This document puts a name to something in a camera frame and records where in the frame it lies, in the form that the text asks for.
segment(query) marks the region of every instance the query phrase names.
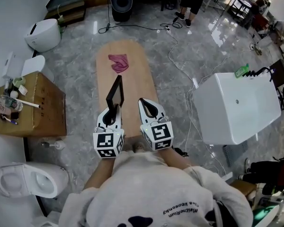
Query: bottle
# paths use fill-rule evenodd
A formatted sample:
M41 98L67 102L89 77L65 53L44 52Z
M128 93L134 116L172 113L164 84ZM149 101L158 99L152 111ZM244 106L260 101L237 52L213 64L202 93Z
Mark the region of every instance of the bottle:
M6 107L15 109L16 111L21 111L23 108L23 104L21 102L6 95L0 96L0 102L4 104Z
M246 66L241 66L236 72L235 72L235 76L236 78L239 78L241 76L243 76L246 72L249 71L249 65L246 64Z
M6 107L4 104L0 103L0 114L10 115L10 108Z

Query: black patch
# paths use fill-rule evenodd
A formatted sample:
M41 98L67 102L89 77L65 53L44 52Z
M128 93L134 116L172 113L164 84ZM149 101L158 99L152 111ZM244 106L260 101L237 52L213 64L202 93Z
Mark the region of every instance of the black patch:
M205 219L208 221L208 222L216 222L216 216L214 214L214 210L212 211L209 211L206 215L205 215Z
M166 139L170 137L167 124L156 125L151 128L155 140Z
M170 147L170 145L171 145L171 140L165 140L165 141L161 141L161 142L156 142L155 143L155 149L167 148L167 147Z
M102 158L116 157L113 149L99 149L98 152Z
M99 134L97 141L97 148L113 147L114 134Z
M145 218L141 216L134 216L128 219L128 222L132 224L133 227L148 227L152 224L152 218Z
M151 146L151 139L147 136L147 134L144 132L144 138L146 139L147 143Z
M121 137L120 137L120 140L119 140L119 142L118 142L118 145L117 145L117 151L118 151L118 153L120 153L120 151L121 151L121 149L122 149L122 146L123 146L123 143L124 143L123 137L121 136Z

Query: cardboard box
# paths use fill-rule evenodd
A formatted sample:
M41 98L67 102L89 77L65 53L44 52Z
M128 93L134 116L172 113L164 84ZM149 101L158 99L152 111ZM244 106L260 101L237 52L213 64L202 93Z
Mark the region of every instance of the cardboard box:
M245 197L247 197L252 191L256 191L257 190L257 185L253 184L253 183L248 183L245 181L241 181L241 180L234 180L230 186L238 189L241 193L244 194Z
M26 96L19 94L19 99L38 104L35 108L23 104L19 112L18 125L0 119L0 134L18 137L57 137L66 135L65 94L41 72L26 76Z

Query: wrist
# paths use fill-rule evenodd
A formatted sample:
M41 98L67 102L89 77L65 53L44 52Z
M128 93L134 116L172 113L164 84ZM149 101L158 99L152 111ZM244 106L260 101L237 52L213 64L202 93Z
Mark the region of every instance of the wrist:
M164 155L164 154L169 154L171 151L174 151L174 149L172 147L168 147L166 149L160 149L158 150L157 152L160 154L160 155Z
M115 163L115 158L103 158L100 161L100 164L110 165Z

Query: sneaker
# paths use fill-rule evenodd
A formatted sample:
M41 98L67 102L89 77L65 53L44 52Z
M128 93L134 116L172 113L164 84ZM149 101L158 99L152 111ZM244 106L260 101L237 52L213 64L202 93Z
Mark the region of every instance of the sneaker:
M184 21L184 17L185 17L184 14L181 14L181 13L179 13L179 12L175 12L175 15L176 15L181 21Z
M189 19L185 19L186 27L190 28L191 21Z
M244 177L244 174L240 174L240 175L238 176L238 179L241 180L241 181L243 181L243 177Z
M138 153L138 152L144 152L145 151L145 146L142 142L136 142L133 145L133 152Z
M245 173L250 173L250 166L251 166L251 162L248 158L245 159L245 163L244 163L244 168L245 168Z

